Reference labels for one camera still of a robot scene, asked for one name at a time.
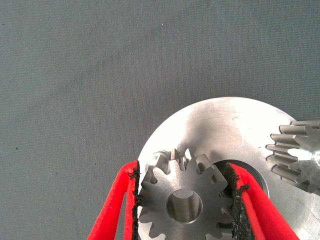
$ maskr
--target metal disc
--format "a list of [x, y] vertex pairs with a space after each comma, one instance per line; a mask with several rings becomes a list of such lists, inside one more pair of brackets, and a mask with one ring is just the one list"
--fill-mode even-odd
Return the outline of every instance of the metal disc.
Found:
[[[278, 108], [241, 97], [212, 98], [183, 108], [164, 121], [143, 147], [138, 160], [141, 181], [153, 153], [179, 152], [189, 148], [195, 157], [205, 154], [214, 164], [237, 160], [256, 170], [273, 204], [302, 240], [320, 239], [320, 196], [304, 192], [281, 180], [266, 158], [273, 154], [266, 145], [274, 144], [270, 135], [280, 133], [280, 125], [294, 119]], [[148, 223], [139, 224], [142, 240], [149, 240]]]

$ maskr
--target gray fabric background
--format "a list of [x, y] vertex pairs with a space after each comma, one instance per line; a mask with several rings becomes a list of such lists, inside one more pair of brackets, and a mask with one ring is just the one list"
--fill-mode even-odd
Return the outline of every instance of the gray fabric background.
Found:
[[192, 103], [319, 119], [320, 3], [277, 2], [0, 1], [0, 239], [85, 239], [118, 169]]

